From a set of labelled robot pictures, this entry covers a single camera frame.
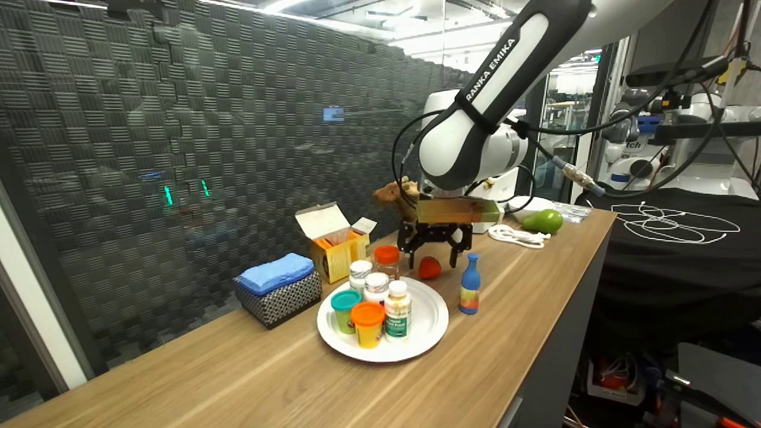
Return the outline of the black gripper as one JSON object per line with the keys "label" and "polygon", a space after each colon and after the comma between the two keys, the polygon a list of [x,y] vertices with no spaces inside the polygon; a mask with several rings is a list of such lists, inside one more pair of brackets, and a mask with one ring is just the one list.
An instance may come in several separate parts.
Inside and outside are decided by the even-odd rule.
{"label": "black gripper", "polygon": [[459,251],[468,250],[472,241],[471,224],[418,224],[405,222],[397,232],[397,244],[408,257],[408,268],[416,266],[416,250],[425,242],[449,242],[449,268],[456,268]]}

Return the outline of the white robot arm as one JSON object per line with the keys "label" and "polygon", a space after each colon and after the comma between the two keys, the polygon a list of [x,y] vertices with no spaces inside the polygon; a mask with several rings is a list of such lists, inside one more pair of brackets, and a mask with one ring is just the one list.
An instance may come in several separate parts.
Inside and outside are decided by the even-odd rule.
{"label": "white robot arm", "polygon": [[506,128],[514,104],[553,66],[620,40],[672,0],[528,0],[477,72],[444,93],[446,106],[416,135],[420,179],[434,198],[460,198],[516,169],[528,143]]}

